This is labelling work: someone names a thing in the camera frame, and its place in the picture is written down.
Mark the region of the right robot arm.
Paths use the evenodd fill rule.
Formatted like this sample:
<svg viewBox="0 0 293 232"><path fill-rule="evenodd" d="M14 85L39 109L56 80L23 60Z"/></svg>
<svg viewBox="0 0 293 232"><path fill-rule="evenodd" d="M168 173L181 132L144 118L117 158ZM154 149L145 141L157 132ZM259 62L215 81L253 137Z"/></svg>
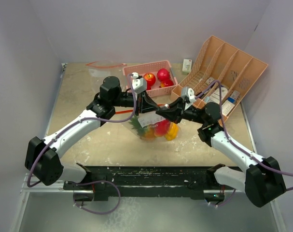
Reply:
<svg viewBox="0 0 293 232"><path fill-rule="evenodd" d="M224 165L210 170L206 182L211 189L221 185L232 187L246 194L252 204L262 207L287 191L279 163L273 157L264 158L233 139L219 121L220 106L209 102L202 108L185 106L178 98L175 102L156 110L156 114L175 124L183 119L202 126L197 130L201 141L220 151L232 160L239 171Z"/></svg>

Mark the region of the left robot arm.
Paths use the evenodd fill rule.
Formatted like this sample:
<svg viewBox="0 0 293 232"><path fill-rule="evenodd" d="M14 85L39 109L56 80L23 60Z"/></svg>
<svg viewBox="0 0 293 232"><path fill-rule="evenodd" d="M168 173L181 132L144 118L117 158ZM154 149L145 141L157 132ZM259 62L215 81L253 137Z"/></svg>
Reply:
<svg viewBox="0 0 293 232"><path fill-rule="evenodd" d="M130 91L123 92L120 80L115 76L103 79L99 92L82 113L59 131L40 139L30 140L25 159L28 169L27 186L33 187L32 176L39 183L49 186L58 180L74 182L79 189L91 185L90 172L81 164L64 164L61 157L80 139L105 123L112 123L115 107L131 107L131 115L121 122L130 120L134 115L158 110L160 107L148 96L147 83L136 72L128 75Z"/></svg>

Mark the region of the clear zip bag red apples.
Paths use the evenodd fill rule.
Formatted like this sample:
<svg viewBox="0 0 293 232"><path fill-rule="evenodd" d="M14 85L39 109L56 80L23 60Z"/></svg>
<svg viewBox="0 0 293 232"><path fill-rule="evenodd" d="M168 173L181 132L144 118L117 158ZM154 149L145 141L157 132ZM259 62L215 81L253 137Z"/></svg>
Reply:
<svg viewBox="0 0 293 232"><path fill-rule="evenodd" d="M90 74L90 83L92 90L97 93L103 80L109 76L116 76L120 83L123 83L124 75L123 68L127 65L125 63L114 62L109 60L99 60L87 63L86 67Z"/></svg>

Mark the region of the clear zip bag mixed fruit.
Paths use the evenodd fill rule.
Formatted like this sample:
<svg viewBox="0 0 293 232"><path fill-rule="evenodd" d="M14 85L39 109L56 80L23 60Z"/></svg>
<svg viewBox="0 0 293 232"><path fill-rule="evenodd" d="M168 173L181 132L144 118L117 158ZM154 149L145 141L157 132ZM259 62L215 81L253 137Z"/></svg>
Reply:
<svg viewBox="0 0 293 232"><path fill-rule="evenodd" d="M139 107L136 110L118 110L116 115L129 118L123 122L133 135L146 142L165 142L173 141L181 133L180 127L162 116L155 113L151 108L148 112L142 112Z"/></svg>

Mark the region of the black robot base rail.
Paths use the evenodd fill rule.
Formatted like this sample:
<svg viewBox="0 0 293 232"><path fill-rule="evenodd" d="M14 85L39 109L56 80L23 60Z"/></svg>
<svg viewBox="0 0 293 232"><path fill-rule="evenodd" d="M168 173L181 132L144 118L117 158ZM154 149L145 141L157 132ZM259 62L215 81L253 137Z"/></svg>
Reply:
<svg viewBox="0 0 293 232"><path fill-rule="evenodd" d="M224 200L231 187L217 184L208 166L86 166L82 185L65 181L64 189L78 200L106 201L109 197L185 197Z"/></svg>

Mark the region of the fake red yellow mango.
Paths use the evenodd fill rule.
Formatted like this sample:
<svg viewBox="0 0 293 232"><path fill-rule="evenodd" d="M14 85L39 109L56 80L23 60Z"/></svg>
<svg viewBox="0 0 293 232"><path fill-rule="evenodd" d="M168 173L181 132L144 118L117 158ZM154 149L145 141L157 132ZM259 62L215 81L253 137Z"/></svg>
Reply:
<svg viewBox="0 0 293 232"><path fill-rule="evenodd" d="M170 127L170 121L167 119L155 123L153 126L155 137L164 136L166 132L168 131L169 127Z"/></svg>

